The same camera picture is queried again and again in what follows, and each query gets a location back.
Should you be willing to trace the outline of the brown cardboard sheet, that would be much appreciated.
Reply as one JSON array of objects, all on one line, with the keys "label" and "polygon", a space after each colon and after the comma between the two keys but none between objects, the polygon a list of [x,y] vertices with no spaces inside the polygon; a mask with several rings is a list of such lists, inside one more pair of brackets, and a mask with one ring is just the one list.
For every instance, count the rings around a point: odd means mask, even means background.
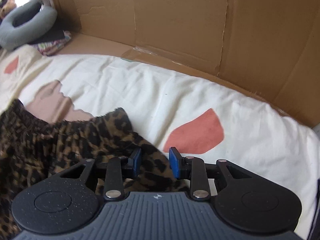
[{"label": "brown cardboard sheet", "polygon": [[319,0],[53,0],[74,53],[217,77],[319,123]]}]

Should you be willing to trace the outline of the floral folded cloth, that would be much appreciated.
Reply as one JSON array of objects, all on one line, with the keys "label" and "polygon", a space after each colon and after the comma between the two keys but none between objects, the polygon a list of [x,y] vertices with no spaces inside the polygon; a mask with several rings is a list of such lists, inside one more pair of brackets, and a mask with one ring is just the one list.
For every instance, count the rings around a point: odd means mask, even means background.
[{"label": "floral folded cloth", "polygon": [[60,40],[50,41],[50,42],[41,42],[38,44],[32,44],[34,47],[44,56],[52,56],[56,52],[60,51],[71,39],[72,35],[69,31],[64,31],[64,38]]}]

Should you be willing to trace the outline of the leopard print garment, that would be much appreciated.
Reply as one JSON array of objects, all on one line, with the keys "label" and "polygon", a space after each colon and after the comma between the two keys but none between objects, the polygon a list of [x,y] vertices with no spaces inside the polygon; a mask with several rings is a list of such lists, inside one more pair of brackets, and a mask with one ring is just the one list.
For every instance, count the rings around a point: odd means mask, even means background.
[{"label": "leopard print garment", "polygon": [[47,123],[14,100],[1,114],[1,239],[19,233],[11,213],[13,199],[23,189],[77,164],[83,159],[106,163],[129,156],[140,147],[140,175],[127,179],[126,192],[186,191],[176,179],[168,159],[136,133],[124,109],[117,108],[87,121]]}]

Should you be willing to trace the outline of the grey neck pillow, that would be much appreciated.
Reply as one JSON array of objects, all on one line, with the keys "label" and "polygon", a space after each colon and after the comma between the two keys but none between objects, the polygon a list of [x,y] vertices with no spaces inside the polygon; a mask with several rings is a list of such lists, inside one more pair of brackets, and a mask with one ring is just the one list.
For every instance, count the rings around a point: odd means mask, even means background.
[{"label": "grey neck pillow", "polygon": [[45,35],[54,25],[57,11],[32,0],[13,9],[1,22],[1,47],[14,50]]}]

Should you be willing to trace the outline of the cream bear print bedsheet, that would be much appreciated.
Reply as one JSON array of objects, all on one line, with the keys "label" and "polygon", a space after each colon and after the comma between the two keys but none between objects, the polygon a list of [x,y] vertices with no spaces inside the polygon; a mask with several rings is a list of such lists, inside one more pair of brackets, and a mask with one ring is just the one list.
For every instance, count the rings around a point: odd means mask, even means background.
[{"label": "cream bear print bedsheet", "polygon": [[149,64],[105,55],[46,57],[28,45],[1,52],[1,114],[16,99],[50,124],[122,108],[133,130],[166,158],[175,147],[208,163],[228,159],[292,190],[302,202],[296,233],[310,234],[319,139],[268,103]]}]

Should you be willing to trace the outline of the small teddy bear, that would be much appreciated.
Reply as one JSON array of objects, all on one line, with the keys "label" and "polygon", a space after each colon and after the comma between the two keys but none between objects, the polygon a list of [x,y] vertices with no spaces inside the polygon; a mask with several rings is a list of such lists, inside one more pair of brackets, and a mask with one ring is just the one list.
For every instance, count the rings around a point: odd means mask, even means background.
[{"label": "small teddy bear", "polygon": [[1,0],[0,2],[0,18],[3,20],[8,13],[17,7],[15,0]]}]

